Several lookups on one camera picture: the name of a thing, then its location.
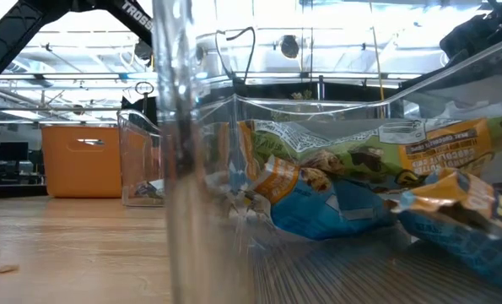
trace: orange storage box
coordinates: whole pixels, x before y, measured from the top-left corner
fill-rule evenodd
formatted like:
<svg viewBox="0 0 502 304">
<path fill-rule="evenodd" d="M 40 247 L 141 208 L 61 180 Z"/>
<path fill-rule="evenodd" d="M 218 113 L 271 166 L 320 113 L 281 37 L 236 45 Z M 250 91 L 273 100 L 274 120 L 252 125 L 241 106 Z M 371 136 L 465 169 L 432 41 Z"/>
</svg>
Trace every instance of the orange storage box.
<svg viewBox="0 0 502 304">
<path fill-rule="evenodd" d="M 45 127 L 46 189 L 56 198 L 120 198 L 117 128 Z"/>
</svg>

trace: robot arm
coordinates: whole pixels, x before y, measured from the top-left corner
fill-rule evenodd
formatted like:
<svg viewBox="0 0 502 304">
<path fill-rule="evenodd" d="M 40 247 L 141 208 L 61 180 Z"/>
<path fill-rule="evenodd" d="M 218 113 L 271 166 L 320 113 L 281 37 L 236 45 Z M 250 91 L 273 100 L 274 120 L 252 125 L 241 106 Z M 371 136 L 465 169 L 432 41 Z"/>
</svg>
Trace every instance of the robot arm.
<svg viewBox="0 0 502 304">
<path fill-rule="evenodd" d="M 0 19 L 0 74 L 44 25 L 93 9 L 108 11 L 151 46 L 152 19 L 136 0 L 18 0 Z"/>
</svg>

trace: food package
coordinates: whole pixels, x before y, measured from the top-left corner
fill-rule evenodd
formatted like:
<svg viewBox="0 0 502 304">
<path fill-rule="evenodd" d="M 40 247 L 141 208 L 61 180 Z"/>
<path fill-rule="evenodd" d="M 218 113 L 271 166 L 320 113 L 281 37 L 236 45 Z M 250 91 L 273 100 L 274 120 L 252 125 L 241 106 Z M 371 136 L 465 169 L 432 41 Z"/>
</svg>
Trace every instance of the food package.
<svg viewBox="0 0 502 304">
<path fill-rule="evenodd" d="M 406 231 L 502 285 L 502 195 L 451 168 L 438 170 L 425 184 L 403 193 L 393 209 Z"/>
<path fill-rule="evenodd" d="M 383 199 L 369 189 L 275 156 L 245 196 L 247 205 L 277 228 L 312 240 L 352 235 L 396 221 Z"/>
<path fill-rule="evenodd" d="M 502 117 L 238 122 L 247 179 L 270 155 L 385 193 L 419 186 L 444 167 L 502 182 Z"/>
<path fill-rule="evenodd" d="M 164 181 L 140 182 L 134 193 L 135 198 L 157 198 L 164 199 Z"/>
</svg>

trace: wooden table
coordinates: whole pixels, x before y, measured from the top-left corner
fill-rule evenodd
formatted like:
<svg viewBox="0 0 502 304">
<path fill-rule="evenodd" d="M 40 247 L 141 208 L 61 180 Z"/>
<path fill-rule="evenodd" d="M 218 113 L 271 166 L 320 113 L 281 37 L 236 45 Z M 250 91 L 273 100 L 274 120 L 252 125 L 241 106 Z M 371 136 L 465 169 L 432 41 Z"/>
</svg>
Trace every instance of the wooden table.
<svg viewBox="0 0 502 304">
<path fill-rule="evenodd" d="M 412 243 L 396 227 L 270 248 L 257 245 L 263 229 L 248 225 L 240 232 L 256 241 L 238 251 L 242 259 L 230 251 L 223 257 L 249 263 L 247 288 L 260 304 L 502 303 L 502 290 L 446 252 Z M 0 199 L 5 264 L 20 269 L 0 274 L 0 303 L 171 302 L 162 208 L 124 208 L 118 200 Z M 229 279 L 214 281 L 223 292 L 232 292 L 231 282 L 243 276 L 228 262 L 217 270 Z"/>
<path fill-rule="evenodd" d="M 164 209 L 0 200 L 0 303 L 170 303 Z"/>
</svg>

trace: yellow label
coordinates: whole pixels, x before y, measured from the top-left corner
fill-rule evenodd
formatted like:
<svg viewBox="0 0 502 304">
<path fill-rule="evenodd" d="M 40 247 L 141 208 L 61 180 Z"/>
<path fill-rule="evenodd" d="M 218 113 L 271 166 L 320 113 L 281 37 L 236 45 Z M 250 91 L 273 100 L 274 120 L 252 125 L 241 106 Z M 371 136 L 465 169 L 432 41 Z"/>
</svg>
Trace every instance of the yellow label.
<svg viewBox="0 0 502 304">
<path fill-rule="evenodd" d="M 275 158 L 273 168 L 267 166 L 267 170 L 270 171 L 269 176 L 256 187 L 255 191 L 274 205 L 292 192 L 298 181 L 300 168 L 285 160 Z"/>
<path fill-rule="evenodd" d="M 252 131 L 247 127 L 246 122 L 238 122 L 238 126 L 240 128 L 240 150 L 246 161 L 245 174 L 251 181 L 255 181 L 258 178 L 259 168 L 252 154 L 252 147 L 254 146 Z"/>
<path fill-rule="evenodd" d="M 402 167 L 417 175 L 428 175 L 440 168 L 463 167 L 491 152 L 486 119 L 459 122 L 426 135 L 427 138 L 417 144 L 399 146 Z M 477 176 L 481 172 L 480 165 L 468 166 L 464 171 Z"/>
<path fill-rule="evenodd" d="M 493 188 L 475 176 L 459 174 L 454 169 L 444 169 L 437 183 L 413 189 L 416 199 L 411 209 L 434 212 L 441 206 L 460 203 L 490 219 L 495 204 Z"/>
</svg>

